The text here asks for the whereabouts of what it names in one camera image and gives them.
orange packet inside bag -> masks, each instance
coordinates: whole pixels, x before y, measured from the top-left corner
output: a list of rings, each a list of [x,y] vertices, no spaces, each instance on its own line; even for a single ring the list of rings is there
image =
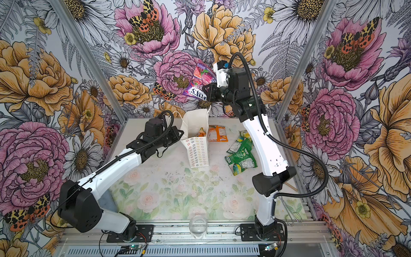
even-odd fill
[[[209,142],[228,142],[226,127],[221,125],[208,126],[208,141]]]

floral tablecloth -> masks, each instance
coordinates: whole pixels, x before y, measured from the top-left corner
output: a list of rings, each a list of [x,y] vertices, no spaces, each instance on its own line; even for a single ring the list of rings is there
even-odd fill
[[[146,121],[129,120],[115,154],[143,131]],[[209,167],[190,168],[185,147],[174,144],[161,158],[153,155],[110,188],[119,211],[136,220],[188,220],[198,214],[209,220],[254,219],[259,200],[252,176],[261,172],[257,152],[252,150],[259,167],[234,176],[224,157],[244,127],[238,119],[210,118],[209,124],[225,125],[229,139],[209,143]],[[282,191],[296,193],[286,185]],[[307,218],[300,199],[284,200],[302,219]],[[282,219],[287,214],[280,201],[275,214]]]

white paper bag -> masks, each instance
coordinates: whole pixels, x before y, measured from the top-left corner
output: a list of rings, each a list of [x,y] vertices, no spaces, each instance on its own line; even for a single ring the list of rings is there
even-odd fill
[[[187,148],[188,161],[191,168],[208,166],[207,136],[196,137],[201,128],[208,133],[207,109],[188,111],[184,114],[180,130],[184,131],[180,142]]]

clear plastic cup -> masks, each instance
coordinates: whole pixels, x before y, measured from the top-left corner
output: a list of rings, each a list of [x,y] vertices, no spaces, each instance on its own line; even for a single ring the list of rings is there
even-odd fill
[[[188,228],[194,239],[203,239],[207,234],[207,220],[201,215],[196,215],[190,219]]]

perforated metal strip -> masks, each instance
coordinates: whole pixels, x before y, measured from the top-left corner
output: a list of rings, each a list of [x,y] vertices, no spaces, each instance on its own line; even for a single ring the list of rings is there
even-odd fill
[[[102,246],[103,256],[112,257],[120,246]],[[140,256],[141,250],[134,250],[119,257]],[[258,245],[149,245],[144,257],[156,256],[257,256]],[[100,257],[98,246],[70,246],[65,257]]]

